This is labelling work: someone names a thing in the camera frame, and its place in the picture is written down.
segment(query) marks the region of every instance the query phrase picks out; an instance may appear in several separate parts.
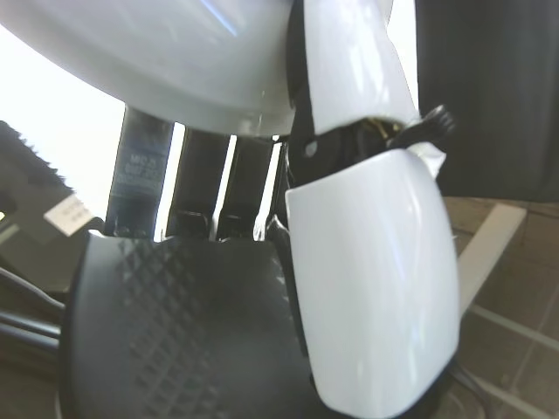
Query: white rounded casing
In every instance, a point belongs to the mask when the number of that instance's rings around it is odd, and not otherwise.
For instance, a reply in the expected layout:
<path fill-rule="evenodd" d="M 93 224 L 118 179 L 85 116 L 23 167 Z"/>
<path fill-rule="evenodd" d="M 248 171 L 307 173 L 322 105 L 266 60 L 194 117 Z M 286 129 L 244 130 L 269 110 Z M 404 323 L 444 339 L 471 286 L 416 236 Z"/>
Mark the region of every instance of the white rounded casing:
<path fill-rule="evenodd" d="M 289 190 L 286 203 L 321 399 L 360 418 L 403 413 L 459 340 L 456 253 L 428 168 L 389 151 Z"/>
<path fill-rule="evenodd" d="M 389 29 L 416 91 L 415 30 L 406 23 L 415 17 L 413 0 L 395 0 L 394 7 L 392 0 L 305 3 L 319 134 L 361 117 L 407 122 L 408 100 L 401 86 L 393 88 L 402 70 L 394 70 L 386 24 L 392 11 Z M 144 112 L 209 132 L 272 136 L 289 134 L 293 124 L 285 62 L 292 4 L 0 0 L 0 22 L 54 63 Z"/>

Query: glossy white panel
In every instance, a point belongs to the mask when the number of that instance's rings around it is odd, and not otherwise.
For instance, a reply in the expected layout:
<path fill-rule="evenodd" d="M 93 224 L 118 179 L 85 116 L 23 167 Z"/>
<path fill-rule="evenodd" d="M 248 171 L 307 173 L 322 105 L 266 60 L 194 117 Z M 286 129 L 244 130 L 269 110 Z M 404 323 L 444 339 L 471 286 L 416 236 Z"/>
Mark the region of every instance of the glossy white panel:
<path fill-rule="evenodd" d="M 307 0 L 305 35 L 314 131 L 365 117 L 418 119 L 377 0 Z"/>
<path fill-rule="evenodd" d="M 286 194 L 314 380 L 332 409 L 411 407 L 459 338 L 448 216 L 425 164 L 390 151 Z"/>
<path fill-rule="evenodd" d="M 292 0 L 0 0 L 6 28 L 128 104 L 227 134 L 291 131 Z"/>

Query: exposed wire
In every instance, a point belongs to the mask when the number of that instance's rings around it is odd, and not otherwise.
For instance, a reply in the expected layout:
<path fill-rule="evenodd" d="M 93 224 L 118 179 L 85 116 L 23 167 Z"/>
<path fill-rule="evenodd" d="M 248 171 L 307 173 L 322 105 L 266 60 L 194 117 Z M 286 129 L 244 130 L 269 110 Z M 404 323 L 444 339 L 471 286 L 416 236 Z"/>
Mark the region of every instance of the exposed wire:
<path fill-rule="evenodd" d="M 450 363 L 448 372 L 454 380 L 470 390 L 475 398 L 478 399 L 483 408 L 485 419 L 495 419 L 496 415 L 494 413 L 491 397 L 487 391 L 478 384 L 475 378 L 456 361 Z"/>
<path fill-rule="evenodd" d="M 20 278 L 15 273 L 0 267 L 0 286 L 5 285 L 24 298 L 27 298 L 38 310 L 60 317 L 64 312 L 64 304 L 50 297 L 35 285 Z"/>

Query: tiled floor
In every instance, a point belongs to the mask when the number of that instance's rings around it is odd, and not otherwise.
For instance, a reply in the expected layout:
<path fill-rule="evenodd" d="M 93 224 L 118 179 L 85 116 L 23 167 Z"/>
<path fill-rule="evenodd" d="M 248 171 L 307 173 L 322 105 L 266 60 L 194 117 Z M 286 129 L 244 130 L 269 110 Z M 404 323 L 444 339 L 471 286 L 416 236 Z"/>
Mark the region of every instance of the tiled floor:
<path fill-rule="evenodd" d="M 461 251 L 494 201 L 451 198 Z M 559 205 L 510 203 L 528 217 L 462 321 L 458 359 L 494 398 L 499 419 L 559 418 Z M 437 418 L 481 418 L 459 386 Z"/>

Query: white sticker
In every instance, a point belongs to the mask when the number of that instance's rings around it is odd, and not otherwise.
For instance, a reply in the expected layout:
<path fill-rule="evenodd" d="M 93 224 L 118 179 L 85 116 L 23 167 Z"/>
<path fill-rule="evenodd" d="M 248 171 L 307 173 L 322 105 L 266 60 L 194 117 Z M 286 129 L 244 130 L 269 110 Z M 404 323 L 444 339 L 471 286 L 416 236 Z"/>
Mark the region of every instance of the white sticker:
<path fill-rule="evenodd" d="M 46 211 L 44 217 L 46 221 L 69 237 L 89 223 L 93 214 L 74 194 Z"/>

